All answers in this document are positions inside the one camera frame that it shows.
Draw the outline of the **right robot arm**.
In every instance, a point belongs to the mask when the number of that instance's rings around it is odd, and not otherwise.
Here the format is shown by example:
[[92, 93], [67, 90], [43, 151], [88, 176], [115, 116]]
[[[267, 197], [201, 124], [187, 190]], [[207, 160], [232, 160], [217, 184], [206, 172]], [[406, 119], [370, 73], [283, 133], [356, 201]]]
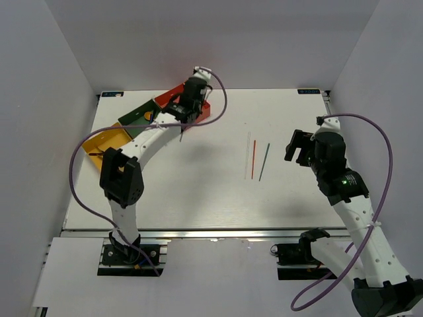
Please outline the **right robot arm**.
[[284, 159], [311, 168], [320, 191], [344, 223], [356, 254], [349, 256], [323, 229], [301, 234], [297, 251], [306, 263], [321, 262], [341, 278], [360, 316], [392, 316], [422, 300], [422, 280], [413, 279], [400, 263], [374, 220], [369, 191], [359, 173], [348, 168], [346, 144], [333, 131], [296, 129]]

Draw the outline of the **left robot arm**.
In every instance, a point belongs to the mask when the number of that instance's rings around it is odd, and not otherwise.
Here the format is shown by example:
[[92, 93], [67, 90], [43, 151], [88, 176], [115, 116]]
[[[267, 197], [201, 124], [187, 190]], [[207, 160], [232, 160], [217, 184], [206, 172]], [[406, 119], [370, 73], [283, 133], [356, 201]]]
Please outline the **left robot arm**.
[[202, 114], [209, 81], [197, 75], [189, 77], [182, 92], [173, 96], [155, 116], [151, 129], [144, 129], [119, 149], [110, 147], [104, 153], [100, 187], [117, 226], [109, 237], [124, 263], [131, 264], [139, 258], [135, 205], [145, 188], [142, 170], [162, 147], [182, 133], [181, 123], [194, 123]]

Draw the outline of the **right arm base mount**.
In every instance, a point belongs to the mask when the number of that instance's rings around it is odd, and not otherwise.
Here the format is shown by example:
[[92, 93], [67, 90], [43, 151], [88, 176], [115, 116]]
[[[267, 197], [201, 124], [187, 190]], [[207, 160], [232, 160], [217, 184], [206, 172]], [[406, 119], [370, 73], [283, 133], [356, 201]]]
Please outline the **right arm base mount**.
[[296, 243], [274, 244], [270, 253], [277, 258], [278, 280], [316, 281], [326, 275], [327, 279], [336, 279], [335, 274], [311, 254], [311, 243], [321, 238], [330, 238], [330, 234], [317, 228], [301, 233]]

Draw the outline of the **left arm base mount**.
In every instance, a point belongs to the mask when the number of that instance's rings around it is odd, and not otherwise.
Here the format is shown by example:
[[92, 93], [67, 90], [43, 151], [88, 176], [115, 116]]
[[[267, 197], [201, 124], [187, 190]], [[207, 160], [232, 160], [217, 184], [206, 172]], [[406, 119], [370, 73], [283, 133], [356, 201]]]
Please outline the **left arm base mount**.
[[103, 244], [98, 263], [97, 275], [109, 277], [158, 277], [167, 261], [167, 245], [164, 243], [140, 244], [143, 254], [131, 249], [129, 257], [117, 251], [107, 241]]

